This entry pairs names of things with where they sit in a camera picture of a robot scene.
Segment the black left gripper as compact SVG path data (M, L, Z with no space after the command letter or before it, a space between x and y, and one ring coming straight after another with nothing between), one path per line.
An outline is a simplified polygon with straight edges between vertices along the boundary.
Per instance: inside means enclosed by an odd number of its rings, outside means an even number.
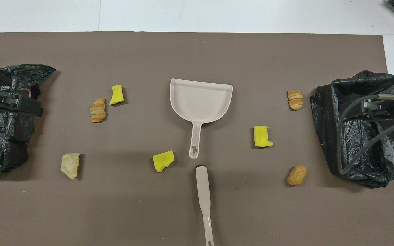
M26 96L3 98L0 102L0 111L23 112L38 117L43 115L41 102Z

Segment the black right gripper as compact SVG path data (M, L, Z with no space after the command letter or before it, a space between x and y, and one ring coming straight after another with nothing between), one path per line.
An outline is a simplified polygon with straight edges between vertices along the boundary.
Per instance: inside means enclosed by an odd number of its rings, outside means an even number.
M393 103L388 100L363 100L361 118L364 120L392 120L390 113L392 105Z

